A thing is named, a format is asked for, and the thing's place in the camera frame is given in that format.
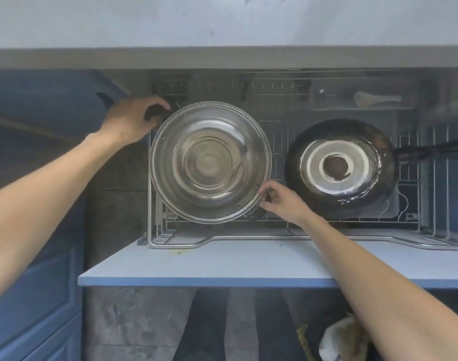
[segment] leg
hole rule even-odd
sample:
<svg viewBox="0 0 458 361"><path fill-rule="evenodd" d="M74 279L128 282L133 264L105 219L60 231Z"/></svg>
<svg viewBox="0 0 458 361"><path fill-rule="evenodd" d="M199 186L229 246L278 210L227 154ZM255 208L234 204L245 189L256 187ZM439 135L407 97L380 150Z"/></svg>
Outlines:
<svg viewBox="0 0 458 361"><path fill-rule="evenodd" d="M307 361L279 289L257 290L255 310L259 361Z"/></svg>
<svg viewBox="0 0 458 361"><path fill-rule="evenodd" d="M228 289L196 291L173 361L225 361L228 296Z"/></svg>

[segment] black frying pan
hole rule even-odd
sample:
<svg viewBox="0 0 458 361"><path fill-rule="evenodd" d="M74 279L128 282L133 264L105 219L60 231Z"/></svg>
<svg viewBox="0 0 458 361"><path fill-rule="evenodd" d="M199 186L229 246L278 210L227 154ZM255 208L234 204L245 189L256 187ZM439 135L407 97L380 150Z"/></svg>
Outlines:
<svg viewBox="0 0 458 361"><path fill-rule="evenodd" d="M454 152L458 140L396 149L370 124L333 119L298 135L286 156L284 175L287 186L319 215L351 218L359 209L388 198L400 165Z"/></svg>

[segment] floor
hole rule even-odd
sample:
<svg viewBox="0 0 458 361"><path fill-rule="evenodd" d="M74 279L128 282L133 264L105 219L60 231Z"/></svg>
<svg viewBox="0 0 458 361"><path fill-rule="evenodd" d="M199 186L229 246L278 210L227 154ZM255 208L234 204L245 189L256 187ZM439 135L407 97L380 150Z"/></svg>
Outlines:
<svg viewBox="0 0 458 361"><path fill-rule="evenodd" d="M139 238L147 225L147 147L115 155L88 187L86 268ZM254 289L232 289L226 326L227 361L257 360ZM184 331L194 288L84 289L84 358L170 361ZM296 323L344 301L338 290L285 292Z"/></svg>

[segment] person's left arm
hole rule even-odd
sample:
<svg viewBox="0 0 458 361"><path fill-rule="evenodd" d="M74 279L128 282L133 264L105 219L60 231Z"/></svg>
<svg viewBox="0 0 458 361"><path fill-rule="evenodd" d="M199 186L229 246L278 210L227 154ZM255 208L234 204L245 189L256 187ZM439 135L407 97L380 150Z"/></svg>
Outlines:
<svg viewBox="0 0 458 361"><path fill-rule="evenodd" d="M117 103L98 132L0 190L0 296L45 245L99 168L157 124L156 119L144 121L146 109L157 103L170 109L158 96Z"/></svg>

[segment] wire rack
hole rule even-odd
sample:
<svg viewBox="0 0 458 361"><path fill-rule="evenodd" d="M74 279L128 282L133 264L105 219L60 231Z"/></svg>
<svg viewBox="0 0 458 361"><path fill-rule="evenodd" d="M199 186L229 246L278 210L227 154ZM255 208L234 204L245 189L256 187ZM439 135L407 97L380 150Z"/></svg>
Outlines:
<svg viewBox="0 0 458 361"><path fill-rule="evenodd" d="M395 70L161 71L154 78L153 89L164 96L171 96L180 106L199 101L224 101L245 110L258 121L270 142L273 160L271 178L284 183L284 159L289 146L298 133L318 121L340 117L360 119L387 133L395 146L419 145L421 133L417 128L415 112L401 115L397 111L377 114L374 111L342 111L335 114L333 111L311 110L308 94L313 79L371 78L395 73ZM149 150L154 137L155 134L149 137ZM422 196L428 195L429 187L422 188L420 170L420 165L401 167L394 193L387 200L368 207L365 211L367 215L329 221L335 227L346 230L366 230L353 235L359 240L371 238L421 248L453 249L455 242L449 226L447 233L442 235L437 233L436 226L434 230L429 229L425 223L428 220L422 217L422 203L425 202ZM435 215L436 200L432 209L432 214L428 211L424 214ZM374 231L368 230L378 230L380 234L375 235ZM386 235L381 235L382 230L386 230ZM213 240L280 239L309 238L297 227L271 214L256 222L235 219L220 225L192 223L177 216L162 202L151 187L149 175L148 231L139 244L148 244L152 248L182 249L197 248Z"/></svg>

